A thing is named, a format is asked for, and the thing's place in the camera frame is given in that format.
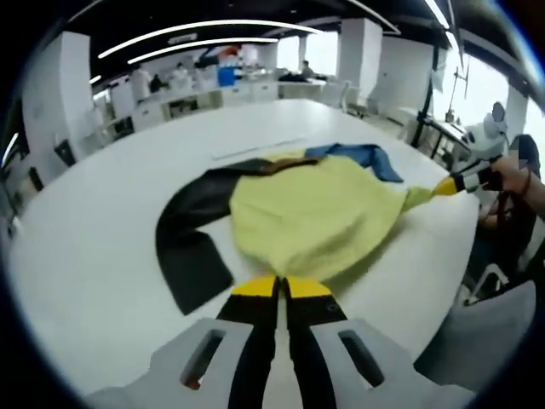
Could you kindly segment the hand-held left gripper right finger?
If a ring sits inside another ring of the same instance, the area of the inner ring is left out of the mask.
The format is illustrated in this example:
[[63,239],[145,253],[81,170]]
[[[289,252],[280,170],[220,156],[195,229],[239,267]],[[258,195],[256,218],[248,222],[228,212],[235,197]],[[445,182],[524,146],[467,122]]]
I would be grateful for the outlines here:
[[406,350],[364,320],[350,320],[318,281],[287,277],[284,293],[304,407],[419,407],[419,380]]

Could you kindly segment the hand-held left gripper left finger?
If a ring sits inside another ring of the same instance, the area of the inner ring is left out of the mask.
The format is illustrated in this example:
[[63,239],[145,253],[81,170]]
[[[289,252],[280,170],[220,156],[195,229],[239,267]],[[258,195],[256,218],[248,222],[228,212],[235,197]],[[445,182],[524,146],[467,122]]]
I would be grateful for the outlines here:
[[279,280],[233,289],[218,315],[201,319],[151,358],[156,408],[259,408],[276,352]]

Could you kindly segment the person's right hand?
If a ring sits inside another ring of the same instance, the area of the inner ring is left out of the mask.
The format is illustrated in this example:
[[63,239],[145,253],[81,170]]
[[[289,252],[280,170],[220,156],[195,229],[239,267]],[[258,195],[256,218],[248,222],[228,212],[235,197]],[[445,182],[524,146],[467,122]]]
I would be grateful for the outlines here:
[[504,190],[517,194],[522,194],[525,191],[531,171],[521,169],[517,158],[501,156],[491,165],[491,168],[501,174]]

